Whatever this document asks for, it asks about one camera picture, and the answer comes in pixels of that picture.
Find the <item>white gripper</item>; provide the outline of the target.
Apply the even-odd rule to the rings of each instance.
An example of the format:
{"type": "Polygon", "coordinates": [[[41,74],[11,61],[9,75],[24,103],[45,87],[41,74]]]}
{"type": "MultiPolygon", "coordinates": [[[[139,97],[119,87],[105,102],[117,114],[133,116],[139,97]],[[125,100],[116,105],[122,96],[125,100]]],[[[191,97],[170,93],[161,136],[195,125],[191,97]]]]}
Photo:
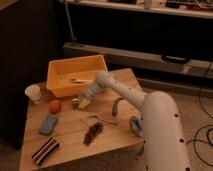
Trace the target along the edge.
{"type": "Polygon", "coordinates": [[[94,99],[101,92],[102,87],[96,81],[93,81],[85,88],[82,95],[87,99],[94,99]]]}

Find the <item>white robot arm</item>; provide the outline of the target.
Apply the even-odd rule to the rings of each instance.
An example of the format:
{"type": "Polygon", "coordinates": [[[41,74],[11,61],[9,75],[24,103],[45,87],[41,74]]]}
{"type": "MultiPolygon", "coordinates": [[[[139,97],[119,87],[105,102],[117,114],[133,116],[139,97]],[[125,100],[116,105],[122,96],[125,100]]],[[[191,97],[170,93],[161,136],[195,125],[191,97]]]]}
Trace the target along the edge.
{"type": "Polygon", "coordinates": [[[148,171],[192,171],[180,114],[169,94],[138,91],[119,82],[109,72],[98,70],[83,96],[94,99],[106,88],[119,94],[142,113],[148,171]]]}

